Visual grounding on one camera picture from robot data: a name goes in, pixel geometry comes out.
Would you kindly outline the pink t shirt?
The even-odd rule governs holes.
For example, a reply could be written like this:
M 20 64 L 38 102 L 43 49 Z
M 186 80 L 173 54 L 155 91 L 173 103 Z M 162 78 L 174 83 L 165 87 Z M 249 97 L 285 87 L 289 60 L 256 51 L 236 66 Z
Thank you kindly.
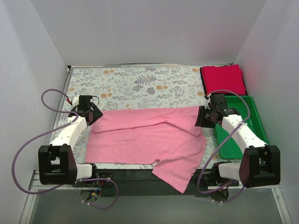
M 88 163 L 154 164 L 152 173 L 184 193 L 199 167 L 206 138 L 198 107 L 104 111 L 91 126 Z

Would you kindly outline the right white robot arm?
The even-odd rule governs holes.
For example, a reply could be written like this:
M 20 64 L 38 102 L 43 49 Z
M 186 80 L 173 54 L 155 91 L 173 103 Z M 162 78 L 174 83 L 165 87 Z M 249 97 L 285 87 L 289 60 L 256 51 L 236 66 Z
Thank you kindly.
M 206 99 L 207 104 L 199 107 L 195 125 L 204 128 L 219 125 L 228 133 L 219 146 L 233 139 L 242 152 L 239 164 L 215 163 L 211 171 L 212 182 L 220 186 L 227 180 L 238 181 L 246 188 L 278 185 L 281 180 L 279 148 L 261 140 L 246 123 L 250 116 L 242 118 L 235 108 L 230 108 L 223 93 L 213 91 Z

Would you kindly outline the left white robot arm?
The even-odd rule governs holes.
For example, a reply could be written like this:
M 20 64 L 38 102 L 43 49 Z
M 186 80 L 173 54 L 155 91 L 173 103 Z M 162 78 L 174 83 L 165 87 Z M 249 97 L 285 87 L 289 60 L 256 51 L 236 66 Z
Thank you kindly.
M 78 164 L 73 155 L 74 146 L 86 128 L 103 116 L 91 95 L 78 95 L 68 115 L 67 126 L 47 146 L 38 150 L 41 184 L 75 184 L 82 180 L 90 187 L 99 183 L 99 174 L 93 164 Z

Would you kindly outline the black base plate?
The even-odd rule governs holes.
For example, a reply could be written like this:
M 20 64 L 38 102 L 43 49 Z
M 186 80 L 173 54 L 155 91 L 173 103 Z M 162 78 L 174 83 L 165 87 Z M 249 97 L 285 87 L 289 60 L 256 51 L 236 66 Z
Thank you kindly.
M 96 169 L 92 178 L 112 179 L 118 186 L 119 196 L 178 196 L 192 195 L 208 197 L 197 190 L 196 184 L 201 169 L 192 174 L 187 188 L 183 194 L 152 174 L 152 169 Z M 229 179 L 218 177 L 212 169 L 206 169 L 200 180 L 199 188 L 207 191 L 208 187 L 219 187 L 228 183 Z M 97 189 L 102 181 L 77 182 L 72 185 L 75 188 Z M 115 195 L 115 188 L 111 182 L 104 181 L 101 188 L 102 197 Z

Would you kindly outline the aluminium frame rail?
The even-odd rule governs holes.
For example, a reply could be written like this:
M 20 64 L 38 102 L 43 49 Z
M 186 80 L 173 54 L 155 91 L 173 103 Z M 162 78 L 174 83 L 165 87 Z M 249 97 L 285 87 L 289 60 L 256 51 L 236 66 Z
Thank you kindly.
M 41 185 L 35 171 L 28 188 L 34 194 L 26 197 L 21 224 L 58 224 L 68 219 L 67 214 L 71 211 L 71 203 L 74 201 L 72 195 L 77 191 L 66 186 L 41 193 L 49 188 L 51 186 Z

